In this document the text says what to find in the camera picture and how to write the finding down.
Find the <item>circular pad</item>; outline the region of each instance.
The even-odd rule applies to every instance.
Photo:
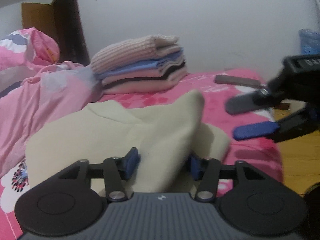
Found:
[[[100,196],[73,179],[45,181],[22,195],[15,206],[23,230],[48,237],[79,232],[92,225],[102,211]]]
[[[248,180],[221,198],[220,211],[244,232],[278,236],[300,226],[307,207],[301,197],[277,181]]]

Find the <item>folded clothes stack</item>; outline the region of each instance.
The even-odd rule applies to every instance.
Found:
[[[148,93],[174,87],[187,75],[176,36],[149,35],[110,45],[91,61],[105,94]]]

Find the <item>wooden door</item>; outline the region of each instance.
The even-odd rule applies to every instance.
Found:
[[[90,63],[87,46],[81,26],[77,0],[54,0],[52,2],[61,59],[88,65]]]
[[[21,12],[22,27],[24,29],[35,27],[55,41],[58,40],[54,11],[51,4],[22,3]]]

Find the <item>blue folded shirt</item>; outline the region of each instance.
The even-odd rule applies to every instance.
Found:
[[[159,58],[159,59],[141,60],[136,63],[118,68],[116,70],[109,70],[109,71],[105,71],[104,73],[101,73],[101,74],[96,74],[95,76],[99,80],[103,80],[109,76],[116,76],[116,75],[130,73],[130,72],[137,71],[137,70],[157,69],[168,61],[177,60],[182,55],[182,53],[183,53],[183,50],[181,49],[178,52],[168,54],[167,56]]]

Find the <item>wooden floor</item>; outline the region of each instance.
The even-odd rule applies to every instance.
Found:
[[[283,118],[286,111],[276,110],[275,119]],[[283,158],[284,184],[297,192],[305,191],[320,181],[320,132],[279,143]]]

